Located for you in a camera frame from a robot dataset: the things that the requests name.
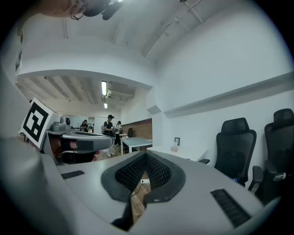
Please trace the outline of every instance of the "table leg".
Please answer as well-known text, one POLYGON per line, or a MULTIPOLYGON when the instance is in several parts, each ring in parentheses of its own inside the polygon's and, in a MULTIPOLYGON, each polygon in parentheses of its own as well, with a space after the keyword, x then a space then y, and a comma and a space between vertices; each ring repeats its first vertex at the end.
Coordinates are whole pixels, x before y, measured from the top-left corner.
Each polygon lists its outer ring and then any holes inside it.
POLYGON ((123 139, 120 138, 120 150, 121 150, 121 156, 123 156, 123 139))

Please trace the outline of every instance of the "blue tabletop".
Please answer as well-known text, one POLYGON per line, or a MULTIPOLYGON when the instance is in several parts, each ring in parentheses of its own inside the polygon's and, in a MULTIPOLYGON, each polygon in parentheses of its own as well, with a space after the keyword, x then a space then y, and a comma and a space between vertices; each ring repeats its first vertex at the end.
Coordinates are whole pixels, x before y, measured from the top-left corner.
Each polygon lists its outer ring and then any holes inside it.
POLYGON ((144 139, 141 137, 133 137, 127 140, 123 140, 123 142, 128 146, 136 146, 136 145, 152 145, 152 140, 144 139))

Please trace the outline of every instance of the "chair armrest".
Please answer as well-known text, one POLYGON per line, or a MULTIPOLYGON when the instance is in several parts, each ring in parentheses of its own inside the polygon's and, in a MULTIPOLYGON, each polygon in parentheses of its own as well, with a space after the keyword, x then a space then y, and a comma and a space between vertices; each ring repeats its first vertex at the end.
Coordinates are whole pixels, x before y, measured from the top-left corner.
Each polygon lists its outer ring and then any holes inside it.
POLYGON ((253 179, 248 190, 251 191, 252 193, 255 193, 263 180, 263 172, 261 167, 258 167, 258 166, 253 166, 252 172, 253 172, 253 179))
POLYGON ((202 160, 200 160, 199 162, 200 162, 200 163, 207 164, 207 163, 210 162, 210 160, 209 160, 209 159, 202 159, 202 160))
POLYGON ((265 161, 265 169, 271 174, 277 173, 276 167, 272 164, 270 160, 265 161))

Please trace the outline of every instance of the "picture frame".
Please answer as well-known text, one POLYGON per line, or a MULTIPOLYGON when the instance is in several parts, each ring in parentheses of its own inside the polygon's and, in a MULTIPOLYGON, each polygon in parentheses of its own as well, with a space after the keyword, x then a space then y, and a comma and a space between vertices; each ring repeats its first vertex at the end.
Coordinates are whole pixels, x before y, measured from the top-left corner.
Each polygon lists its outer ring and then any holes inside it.
POLYGON ((175 137, 175 142, 177 143, 177 145, 179 146, 180 145, 180 138, 178 137, 175 137))

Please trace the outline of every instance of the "chair headrest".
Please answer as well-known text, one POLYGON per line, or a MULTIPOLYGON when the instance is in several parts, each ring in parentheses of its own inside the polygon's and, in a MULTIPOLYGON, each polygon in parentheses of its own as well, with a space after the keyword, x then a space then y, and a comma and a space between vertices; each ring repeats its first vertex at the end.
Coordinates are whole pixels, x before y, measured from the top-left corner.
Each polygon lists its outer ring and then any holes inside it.
POLYGON ((244 117, 225 121, 221 127, 221 132, 224 134, 241 134, 248 131, 249 126, 244 117))
POLYGON ((273 129, 292 125, 294 125, 294 113, 292 109, 284 108, 274 113, 273 129))

